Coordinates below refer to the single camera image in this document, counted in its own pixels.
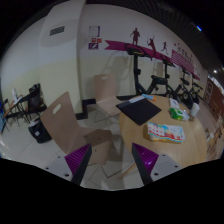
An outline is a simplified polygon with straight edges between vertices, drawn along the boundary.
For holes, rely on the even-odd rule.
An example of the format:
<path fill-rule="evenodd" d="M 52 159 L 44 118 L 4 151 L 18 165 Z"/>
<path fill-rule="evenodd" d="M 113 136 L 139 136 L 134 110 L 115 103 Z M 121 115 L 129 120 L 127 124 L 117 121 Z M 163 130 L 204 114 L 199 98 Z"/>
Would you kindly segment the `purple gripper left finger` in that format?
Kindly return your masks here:
<path fill-rule="evenodd" d="M 72 173 L 72 183 L 81 184 L 91 155 L 92 147 L 87 144 L 65 156 L 65 161 Z"/>

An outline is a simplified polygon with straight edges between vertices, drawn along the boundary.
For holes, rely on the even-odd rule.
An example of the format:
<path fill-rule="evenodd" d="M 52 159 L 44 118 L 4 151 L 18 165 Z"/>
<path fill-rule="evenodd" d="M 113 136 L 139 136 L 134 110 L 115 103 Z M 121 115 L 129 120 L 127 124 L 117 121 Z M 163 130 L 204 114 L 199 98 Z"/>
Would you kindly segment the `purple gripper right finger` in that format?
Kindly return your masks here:
<path fill-rule="evenodd" d="M 137 165 L 140 177 L 144 185 L 153 182 L 151 172 L 158 160 L 159 155 L 137 143 L 132 144 L 132 155 Z"/>

